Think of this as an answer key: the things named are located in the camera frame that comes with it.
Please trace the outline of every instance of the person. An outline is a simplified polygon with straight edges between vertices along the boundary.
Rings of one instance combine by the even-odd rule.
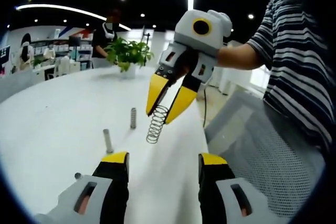
[[[43,52],[43,57],[46,60],[55,59],[56,53],[55,53],[55,50],[54,50],[54,43],[50,42],[48,44],[48,47]]]
[[[193,71],[196,53],[184,54],[177,79]],[[270,0],[256,33],[241,46],[220,49],[217,64],[240,70],[266,65],[270,79],[264,102],[290,119],[326,158],[335,125],[330,57],[318,24],[301,0]]]
[[[104,48],[117,38],[116,29],[120,22],[121,13],[118,9],[108,11],[107,20],[93,33],[92,40],[92,62],[94,68],[99,68],[108,65],[106,57],[108,56]]]
[[[34,48],[30,45],[32,39],[30,34],[25,34],[21,41],[21,47],[18,52],[17,69],[20,71],[32,68],[34,60]]]

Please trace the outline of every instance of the metal pin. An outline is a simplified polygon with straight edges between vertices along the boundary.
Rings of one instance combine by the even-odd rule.
[[[136,121],[137,117],[136,117],[136,108],[132,108],[131,109],[131,129],[135,129],[136,128]]]
[[[105,144],[106,144],[106,153],[109,153],[109,154],[113,153],[110,131],[108,129],[104,129],[103,133],[104,133],[104,139],[105,139]]]

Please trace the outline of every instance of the metal spring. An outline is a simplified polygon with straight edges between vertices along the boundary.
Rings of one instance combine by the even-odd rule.
[[[132,108],[131,109],[131,129],[135,129],[136,128],[136,121],[137,117],[136,117],[136,108]]]
[[[161,131],[162,131],[162,127],[164,125],[164,120],[167,116],[168,113],[168,108],[158,105],[155,109],[155,111],[153,112],[153,116],[152,116],[152,120],[151,120],[151,124],[149,125],[149,130],[148,130],[148,134],[147,134],[147,142],[150,144],[156,144]]]

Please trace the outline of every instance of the striped shirt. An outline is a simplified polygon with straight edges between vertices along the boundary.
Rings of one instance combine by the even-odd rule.
[[[270,70],[264,101],[297,124],[310,143],[328,152],[335,127],[335,73],[318,25],[300,4],[271,0],[247,42]]]

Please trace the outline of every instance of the white flower pot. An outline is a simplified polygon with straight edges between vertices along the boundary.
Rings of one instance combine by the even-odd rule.
[[[127,71],[120,73],[120,77],[122,79],[135,79],[136,73],[137,73],[137,66],[136,64],[131,63],[131,66]]]

